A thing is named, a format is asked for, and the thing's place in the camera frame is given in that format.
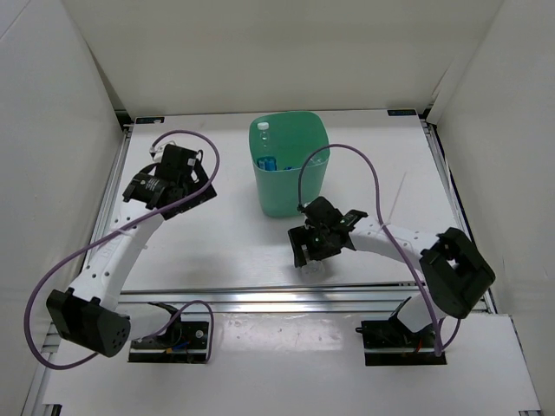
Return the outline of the small black label bottle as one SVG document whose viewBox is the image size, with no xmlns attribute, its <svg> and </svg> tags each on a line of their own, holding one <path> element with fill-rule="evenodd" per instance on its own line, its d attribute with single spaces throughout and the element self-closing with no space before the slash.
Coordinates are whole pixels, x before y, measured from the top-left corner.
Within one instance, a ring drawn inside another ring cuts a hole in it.
<svg viewBox="0 0 555 416">
<path fill-rule="evenodd" d="M 325 267 L 322 261 L 310 260 L 301 267 L 302 276 L 306 278 L 320 278 L 325 275 Z"/>
</svg>

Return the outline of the Aquarius blue label bottle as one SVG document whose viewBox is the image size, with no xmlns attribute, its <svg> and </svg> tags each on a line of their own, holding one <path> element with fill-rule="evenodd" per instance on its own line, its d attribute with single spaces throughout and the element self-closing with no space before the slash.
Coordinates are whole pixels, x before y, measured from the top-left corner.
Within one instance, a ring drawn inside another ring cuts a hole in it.
<svg viewBox="0 0 555 416">
<path fill-rule="evenodd" d="M 258 129 L 258 150 L 257 166 L 259 169 L 275 172 L 277 170 L 277 160 L 273 155 L 273 147 L 270 138 L 270 125 L 266 121 L 257 124 Z"/>
</svg>

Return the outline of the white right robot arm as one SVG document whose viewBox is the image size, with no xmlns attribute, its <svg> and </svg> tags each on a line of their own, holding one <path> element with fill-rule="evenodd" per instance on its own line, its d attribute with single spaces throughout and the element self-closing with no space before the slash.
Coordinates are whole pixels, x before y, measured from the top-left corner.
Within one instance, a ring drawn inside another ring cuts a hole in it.
<svg viewBox="0 0 555 416">
<path fill-rule="evenodd" d="M 495 281 L 493 269 L 467 235 L 454 227 L 439 234 L 381 225 L 363 211 L 330 219 L 307 218 L 288 230 L 294 265 L 304 267 L 343 249 L 377 254 L 413 267 L 424 292 L 395 312 L 389 325 L 394 343 L 407 347 L 434 320 L 464 319 Z"/>
</svg>

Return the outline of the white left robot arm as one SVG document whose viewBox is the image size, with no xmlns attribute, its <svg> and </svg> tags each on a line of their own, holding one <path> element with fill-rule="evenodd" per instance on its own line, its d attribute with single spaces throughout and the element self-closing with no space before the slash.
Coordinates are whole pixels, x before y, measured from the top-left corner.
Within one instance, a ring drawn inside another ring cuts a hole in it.
<svg viewBox="0 0 555 416">
<path fill-rule="evenodd" d="M 46 306 L 57 333 L 91 351 L 113 357 L 127 341 L 152 339 L 168 350 L 181 350 L 194 334 L 180 311 L 150 302 L 138 311 L 119 307 L 122 287 L 150 237 L 167 220 L 215 198 L 201 163 L 182 167 L 169 162 L 145 166 L 123 192 L 116 229 L 101 240 L 98 251 L 65 289 L 50 292 Z"/>
</svg>

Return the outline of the green plastic bin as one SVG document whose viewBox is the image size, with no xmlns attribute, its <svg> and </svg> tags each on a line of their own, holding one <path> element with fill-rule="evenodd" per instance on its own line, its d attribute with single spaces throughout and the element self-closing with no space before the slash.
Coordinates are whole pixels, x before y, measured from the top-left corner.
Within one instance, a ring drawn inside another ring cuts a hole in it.
<svg viewBox="0 0 555 416">
<path fill-rule="evenodd" d="M 296 216 L 319 196 L 330 150 L 320 117 L 308 111 L 267 114 L 249 127 L 258 200 L 271 218 Z"/>
</svg>

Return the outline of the aluminium table edge rail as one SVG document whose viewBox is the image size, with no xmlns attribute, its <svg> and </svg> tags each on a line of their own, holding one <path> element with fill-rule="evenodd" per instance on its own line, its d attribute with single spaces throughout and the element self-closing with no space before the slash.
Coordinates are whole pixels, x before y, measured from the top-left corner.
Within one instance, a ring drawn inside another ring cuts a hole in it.
<svg viewBox="0 0 555 416">
<path fill-rule="evenodd" d="M 123 304 L 163 302 L 181 304 L 200 299 L 217 313 L 230 314 L 387 314 L 419 294 L 414 285 L 355 285 L 322 287 L 266 287 L 240 289 L 124 290 Z"/>
</svg>

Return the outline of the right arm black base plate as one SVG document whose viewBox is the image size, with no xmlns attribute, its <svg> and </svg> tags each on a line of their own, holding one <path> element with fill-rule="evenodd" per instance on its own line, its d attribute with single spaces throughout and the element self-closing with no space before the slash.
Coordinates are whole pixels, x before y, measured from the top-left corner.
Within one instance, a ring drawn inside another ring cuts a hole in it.
<svg viewBox="0 0 555 416">
<path fill-rule="evenodd" d="M 355 331 L 362 337 L 367 367 L 443 366 L 444 353 L 436 355 L 435 333 L 428 326 L 412 333 L 390 320 L 361 321 Z"/>
</svg>

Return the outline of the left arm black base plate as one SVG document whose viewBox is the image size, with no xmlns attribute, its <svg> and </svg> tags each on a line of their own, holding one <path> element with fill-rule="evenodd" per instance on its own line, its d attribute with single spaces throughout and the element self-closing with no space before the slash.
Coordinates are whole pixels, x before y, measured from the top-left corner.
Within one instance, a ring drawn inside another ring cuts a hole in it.
<svg viewBox="0 0 555 416">
<path fill-rule="evenodd" d="M 208 321 L 174 322 L 168 334 L 132 341 L 130 363 L 205 364 L 209 347 Z"/>
</svg>

